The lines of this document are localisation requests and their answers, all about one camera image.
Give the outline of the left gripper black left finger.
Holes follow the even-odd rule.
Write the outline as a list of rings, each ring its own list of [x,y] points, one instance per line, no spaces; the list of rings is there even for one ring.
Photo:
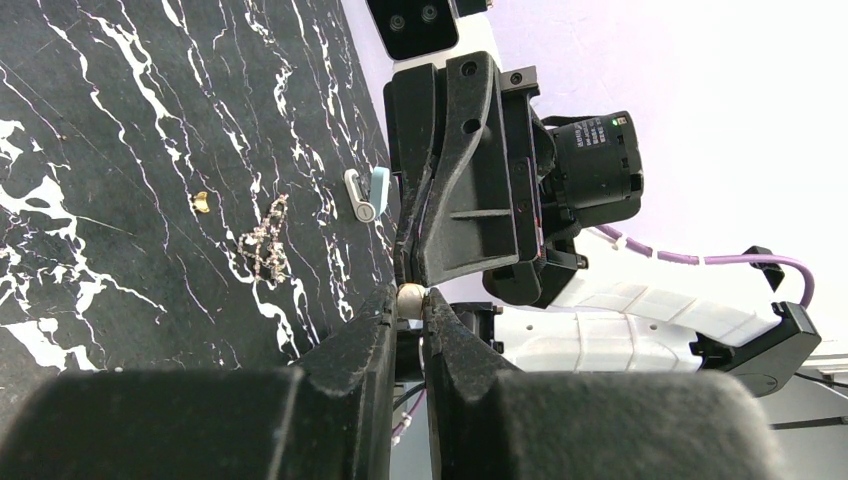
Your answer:
[[[270,370],[75,373],[25,403],[5,479],[385,479],[396,290]]]

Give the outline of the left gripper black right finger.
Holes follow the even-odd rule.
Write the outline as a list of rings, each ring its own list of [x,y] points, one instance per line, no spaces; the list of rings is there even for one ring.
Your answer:
[[[437,479],[786,479],[766,417],[721,373],[525,372],[424,299]]]

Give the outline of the small pearl gold earring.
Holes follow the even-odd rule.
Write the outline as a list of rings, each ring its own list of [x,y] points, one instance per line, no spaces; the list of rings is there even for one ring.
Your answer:
[[[398,287],[396,297],[397,316],[406,320],[421,320],[427,288],[415,283],[404,283]]]

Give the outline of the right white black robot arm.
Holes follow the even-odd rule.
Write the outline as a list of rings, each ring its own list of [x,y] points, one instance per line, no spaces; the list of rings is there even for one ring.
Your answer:
[[[383,94],[401,214],[401,318],[429,289],[480,274],[490,303],[454,303],[484,343],[529,371],[717,370],[782,388],[821,341],[794,259],[752,246],[699,257],[618,231],[645,190],[631,115],[539,117],[536,71],[485,51],[395,71]]]

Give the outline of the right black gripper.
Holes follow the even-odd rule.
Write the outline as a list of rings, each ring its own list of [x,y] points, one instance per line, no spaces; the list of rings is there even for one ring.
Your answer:
[[[444,139],[427,195],[436,78],[436,68],[424,64],[395,73],[384,88],[391,172],[401,200],[396,282],[435,286],[487,270],[483,286],[492,296],[548,308],[583,258],[545,244],[530,105],[539,94],[536,68],[499,77],[485,51],[447,61]]]

